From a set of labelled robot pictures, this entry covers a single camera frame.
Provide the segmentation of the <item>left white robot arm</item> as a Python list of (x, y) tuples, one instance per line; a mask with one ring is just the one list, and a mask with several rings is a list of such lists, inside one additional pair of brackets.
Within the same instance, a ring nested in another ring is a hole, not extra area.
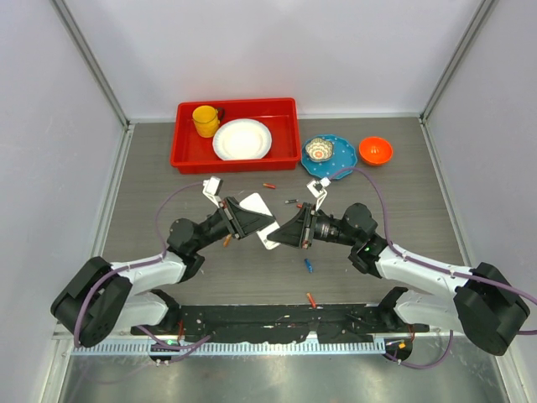
[(200, 250), (226, 236), (237, 239), (264, 230), (275, 222), (261, 196), (243, 201), (226, 197), (205, 221), (174, 221), (155, 256), (127, 263), (87, 260), (54, 299), (51, 315), (74, 337), (76, 346), (90, 348), (125, 327), (150, 326), (171, 334), (179, 323), (179, 305), (160, 288), (192, 278), (205, 259)]

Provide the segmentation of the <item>white remote control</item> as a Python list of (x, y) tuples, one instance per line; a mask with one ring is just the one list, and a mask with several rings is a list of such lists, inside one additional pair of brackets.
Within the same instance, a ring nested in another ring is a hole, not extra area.
[(247, 212), (254, 213), (255, 217), (258, 219), (255, 233), (258, 235), (262, 245), (267, 250), (276, 249), (279, 246), (279, 243), (270, 240), (269, 235), (277, 229), (280, 229), (280, 226), (260, 194), (252, 193), (240, 201), (239, 206)]

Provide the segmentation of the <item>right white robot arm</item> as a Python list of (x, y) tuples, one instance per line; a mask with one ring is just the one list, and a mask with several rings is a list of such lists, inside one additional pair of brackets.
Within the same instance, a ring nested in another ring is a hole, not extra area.
[(505, 354), (530, 310), (509, 290), (500, 271), (485, 263), (469, 268), (412, 254), (381, 237), (377, 226), (362, 203), (351, 205), (341, 218), (306, 203), (268, 239), (301, 249), (315, 240), (346, 245), (359, 272), (400, 282), (401, 287), (384, 297), (378, 312), (380, 324), (390, 332), (406, 324), (439, 327), (464, 334), (487, 353)]

